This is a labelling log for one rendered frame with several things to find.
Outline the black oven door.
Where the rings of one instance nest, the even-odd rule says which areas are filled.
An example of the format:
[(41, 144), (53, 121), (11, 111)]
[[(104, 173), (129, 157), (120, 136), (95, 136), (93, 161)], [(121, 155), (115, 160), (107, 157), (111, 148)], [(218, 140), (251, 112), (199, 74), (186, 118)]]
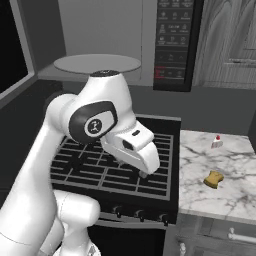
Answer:
[(94, 225), (88, 229), (101, 256), (162, 256), (165, 231)]

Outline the grey wooden cupboard door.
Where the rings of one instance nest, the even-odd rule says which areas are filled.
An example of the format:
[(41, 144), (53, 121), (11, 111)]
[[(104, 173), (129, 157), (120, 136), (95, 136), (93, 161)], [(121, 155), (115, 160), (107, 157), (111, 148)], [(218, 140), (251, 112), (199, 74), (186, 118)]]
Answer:
[(256, 90), (256, 0), (205, 0), (193, 85)]

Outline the black microwave door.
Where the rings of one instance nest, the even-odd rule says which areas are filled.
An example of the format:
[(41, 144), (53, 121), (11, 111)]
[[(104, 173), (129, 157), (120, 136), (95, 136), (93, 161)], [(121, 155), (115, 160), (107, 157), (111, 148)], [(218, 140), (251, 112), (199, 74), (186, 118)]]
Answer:
[(20, 2), (0, 0), (0, 109), (35, 78)]

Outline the yellow brown sponge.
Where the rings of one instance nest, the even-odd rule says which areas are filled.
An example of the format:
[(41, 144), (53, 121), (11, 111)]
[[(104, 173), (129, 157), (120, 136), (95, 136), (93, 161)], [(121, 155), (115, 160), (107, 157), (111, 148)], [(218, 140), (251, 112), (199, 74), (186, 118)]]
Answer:
[(216, 189), (218, 184), (224, 179), (224, 176), (218, 171), (211, 171), (210, 174), (204, 179), (204, 184)]

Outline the black microwave oven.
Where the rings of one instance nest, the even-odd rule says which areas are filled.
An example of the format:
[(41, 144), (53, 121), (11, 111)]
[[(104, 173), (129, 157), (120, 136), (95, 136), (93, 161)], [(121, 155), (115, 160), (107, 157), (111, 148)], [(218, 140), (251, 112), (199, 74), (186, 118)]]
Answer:
[(114, 54), (141, 62), (124, 76), (137, 113), (176, 116), (182, 92), (155, 91), (153, 64), (157, 0), (10, 0), (30, 65), (27, 76), (0, 94), (0, 109), (22, 98), (41, 105), (59, 89), (79, 93), (86, 75), (57, 69), (54, 61), (80, 54)]

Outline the grey round turntable plate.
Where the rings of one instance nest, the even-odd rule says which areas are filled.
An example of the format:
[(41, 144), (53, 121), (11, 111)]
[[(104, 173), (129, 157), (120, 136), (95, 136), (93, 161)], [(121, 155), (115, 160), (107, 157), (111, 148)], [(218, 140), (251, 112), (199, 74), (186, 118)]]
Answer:
[(91, 74), (101, 70), (115, 70), (121, 73), (138, 69), (141, 62), (135, 58), (112, 54), (84, 54), (66, 56), (54, 62), (62, 71), (75, 74)]

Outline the grey lower cupboard door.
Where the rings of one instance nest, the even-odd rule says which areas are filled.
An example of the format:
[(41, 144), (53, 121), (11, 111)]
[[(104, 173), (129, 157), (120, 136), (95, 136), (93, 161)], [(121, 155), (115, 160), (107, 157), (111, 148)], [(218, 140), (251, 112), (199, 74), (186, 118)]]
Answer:
[(185, 243), (185, 256), (256, 256), (256, 245), (207, 237), (177, 238), (177, 242), (179, 250), (180, 243)]

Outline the black stove with grates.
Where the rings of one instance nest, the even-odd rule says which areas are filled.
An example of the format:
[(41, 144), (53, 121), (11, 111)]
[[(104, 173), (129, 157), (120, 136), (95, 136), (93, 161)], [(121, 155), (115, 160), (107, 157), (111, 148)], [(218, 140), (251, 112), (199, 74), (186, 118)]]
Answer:
[[(51, 166), (53, 187), (58, 190), (87, 195), (100, 203), (99, 219), (139, 222), (137, 210), (145, 212), (143, 222), (160, 222), (169, 216), (164, 246), (175, 227), (179, 201), (179, 146), (181, 120), (175, 117), (139, 114), (137, 120), (154, 133), (160, 167), (141, 178), (139, 170), (106, 153), (100, 142), (87, 146), (65, 138)], [(122, 207), (118, 218), (112, 209)]]

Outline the grey drawer front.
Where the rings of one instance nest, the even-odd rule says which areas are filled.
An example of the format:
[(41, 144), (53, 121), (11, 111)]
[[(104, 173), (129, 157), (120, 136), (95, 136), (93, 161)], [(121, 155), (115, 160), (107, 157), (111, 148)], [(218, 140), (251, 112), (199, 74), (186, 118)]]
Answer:
[(252, 224), (189, 214), (180, 214), (178, 216), (177, 227), (178, 234), (182, 238), (194, 239), (196, 237), (207, 237), (246, 245), (256, 245), (234, 241), (228, 238), (230, 228), (234, 228), (236, 234), (256, 238), (256, 225)]

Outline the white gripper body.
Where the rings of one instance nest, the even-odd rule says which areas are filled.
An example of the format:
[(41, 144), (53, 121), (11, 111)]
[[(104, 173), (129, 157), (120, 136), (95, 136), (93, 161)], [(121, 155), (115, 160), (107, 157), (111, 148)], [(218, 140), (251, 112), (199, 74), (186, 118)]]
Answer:
[(160, 160), (157, 148), (150, 136), (149, 140), (136, 148), (127, 140), (120, 139), (121, 146), (115, 146), (108, 143), (106, 137), (101, 138), (103, 149), (114, 156), (117, 161), (124, 161), (127, 164), (136, 167), (139, 171), (143, 171), (148, 175), (153, 174), (160, 167)]

